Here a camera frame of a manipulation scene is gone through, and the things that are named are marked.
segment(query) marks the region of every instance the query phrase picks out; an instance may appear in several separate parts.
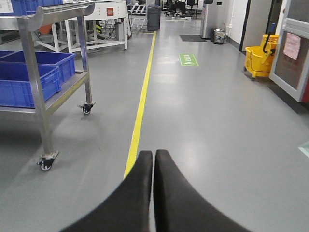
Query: blue plastic crate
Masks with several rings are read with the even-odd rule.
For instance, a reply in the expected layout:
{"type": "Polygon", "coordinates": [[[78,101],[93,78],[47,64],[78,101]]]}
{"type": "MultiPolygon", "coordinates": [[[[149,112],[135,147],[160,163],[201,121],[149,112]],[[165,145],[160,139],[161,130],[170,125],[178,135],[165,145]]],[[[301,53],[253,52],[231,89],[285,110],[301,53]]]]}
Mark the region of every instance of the blue plastic crate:
{"type": "Polygon", "coordinates": [[[1,57],[3,57],[3,56],[6,56],[6,55],[8,55],[8,54],[11,54],[11,53],[13,53],[14,51],[1,51],[0,50],[0,58],[1,57]]]}
{"type": "Polygon", "coordinates": [[[35,14],[38,6],[62,4],[62,0],[11,0],[14,12],[0,13],[1,16],[27,16],[35,14]]]}
{"type": "MultiPolygon", "coordinates": [[[[63,84],[75,75],[74,53],[35,52],[38,64],[56,65],[59,67],[59,80],[63,84]]],[[[0,62],[25,63],[23,51],[18,51],[0,58],[0,62]]]]}
{"type": "MultiPolygon", "coordinates": [[[[61,90],[59,68],[39,65],[44,99],[48,100],[61,90]]],[[[34,108],[26,64],[0,63],[0,105],[34,108]]]]}
{"type": "Polygon", "coordinates": [[[62,4],[62,0],[39,0],[39,6],[53,6],[62,4]]]}

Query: metal cart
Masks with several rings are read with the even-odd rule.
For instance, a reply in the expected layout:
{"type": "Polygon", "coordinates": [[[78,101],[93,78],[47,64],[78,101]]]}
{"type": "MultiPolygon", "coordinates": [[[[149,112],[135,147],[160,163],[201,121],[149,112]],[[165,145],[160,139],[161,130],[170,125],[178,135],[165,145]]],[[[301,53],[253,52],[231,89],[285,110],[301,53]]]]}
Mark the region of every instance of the metal cart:
{"type": "Polygon", "coordinates": [[[50,170],[55,158],[59,154],[59,152],[54,150],[52,146],[49,117],[83,83],[85,84],[86,90],[86,103],[80,105],[83,113],[89,114],[95,103],[92,101],[91,96],[90,74],[86,51],[86,33],[84,26],[84,16],[90,15],[94,8],[95,3],[93,1],[88,1],[50,7],[38,7],[36,14],[29,16],[0,16],[1,30],[18,30],[20,33],[35,104],[35,109],[0,106],[0,119],[37,121],[44,148],[44,154],[41,156],[41,161],[38,162],[38,165],[43,171],[50,170]],[[62,90],[45,102],[31,32],[38,30],[41,26],[74,17],[77,17],[78,20],[83,70],[76,71],[75,76],[62,85],[62,90]]]}

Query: trash can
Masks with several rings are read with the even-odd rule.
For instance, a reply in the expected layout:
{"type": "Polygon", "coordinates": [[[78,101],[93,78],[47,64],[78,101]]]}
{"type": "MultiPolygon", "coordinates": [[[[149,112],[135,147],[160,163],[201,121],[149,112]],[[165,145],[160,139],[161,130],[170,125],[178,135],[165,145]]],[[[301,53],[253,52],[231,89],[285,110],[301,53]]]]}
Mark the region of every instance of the trash can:
{"type": "Polygon", "coordinates": [[[214,30],[214,44],[224,44],[224,39],[226,36],[226,31],[221,29],[214,30]]]}
{"type": "Polygon", "coordinates": [[[157,31],[160,29],[161,7],[149,5],[147,7],[147,31],[157,31]]]}

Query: red label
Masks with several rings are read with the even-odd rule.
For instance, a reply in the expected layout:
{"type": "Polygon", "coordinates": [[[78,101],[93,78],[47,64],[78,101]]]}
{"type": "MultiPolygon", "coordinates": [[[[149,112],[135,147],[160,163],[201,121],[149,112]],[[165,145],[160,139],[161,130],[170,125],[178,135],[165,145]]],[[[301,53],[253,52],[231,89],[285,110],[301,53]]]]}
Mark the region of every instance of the red label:
{"type": "Polygon", "coordinates": [[[114,8],[106,8],[106,14],[107,16],[114,16],[114,8]]]}

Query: machine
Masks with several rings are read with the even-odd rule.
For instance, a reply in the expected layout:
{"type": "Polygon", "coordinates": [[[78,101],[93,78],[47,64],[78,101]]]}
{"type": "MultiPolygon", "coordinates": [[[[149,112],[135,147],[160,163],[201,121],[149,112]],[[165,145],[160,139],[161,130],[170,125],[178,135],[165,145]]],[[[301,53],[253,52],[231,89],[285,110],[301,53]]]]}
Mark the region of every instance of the machine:
{"type": "Polygon", "coordinates": [[[200,37],[210,39],[212,29],[222,28],[226,18],[226,0],[204,0],[200,37]]]}

